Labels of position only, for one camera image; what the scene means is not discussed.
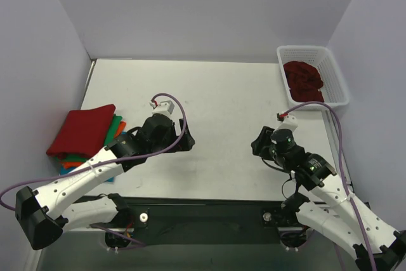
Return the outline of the dark red t shirt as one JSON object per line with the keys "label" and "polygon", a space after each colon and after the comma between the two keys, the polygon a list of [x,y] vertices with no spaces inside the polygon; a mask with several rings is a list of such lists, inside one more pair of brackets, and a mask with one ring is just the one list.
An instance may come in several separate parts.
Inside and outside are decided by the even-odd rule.
{"label": "dark red t shirt", "polygon": [[324,102],[324,82],[318,70],[308,63],[291,61],[284,64],[290,94],[295,102]]}

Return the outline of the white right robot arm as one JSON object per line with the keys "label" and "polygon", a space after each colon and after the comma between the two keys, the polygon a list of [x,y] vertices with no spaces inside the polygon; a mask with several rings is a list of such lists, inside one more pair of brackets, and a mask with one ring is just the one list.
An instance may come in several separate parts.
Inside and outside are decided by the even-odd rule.
{"label": "white right robot arm", "polygon": [[284,223],[310,227],[345,250],[359,270],[395,270],[405,259],[405,232],[396,230],[364,204],[322,156],[306,152],[289,129],[262,128],[252,153],[273,161],[298,188],[304,187],[331,212],[294,191],[281,204]]}

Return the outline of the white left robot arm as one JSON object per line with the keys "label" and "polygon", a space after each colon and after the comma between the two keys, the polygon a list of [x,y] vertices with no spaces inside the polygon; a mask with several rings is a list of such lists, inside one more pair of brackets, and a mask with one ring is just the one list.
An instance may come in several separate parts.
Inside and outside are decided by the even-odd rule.
{"label": "white left robot arm", "polygon": [[87,162],[55,181],[16,193],[15,216],[32,249],[44,249],[64,232],[97,223],[119,228],[128,221],[128,207],[118,194],[87,202],[78,200],[105,181],[163,153],[187,152],[195,145],[186,120],[181,133],[165,115],[154,114],[102,147]]}

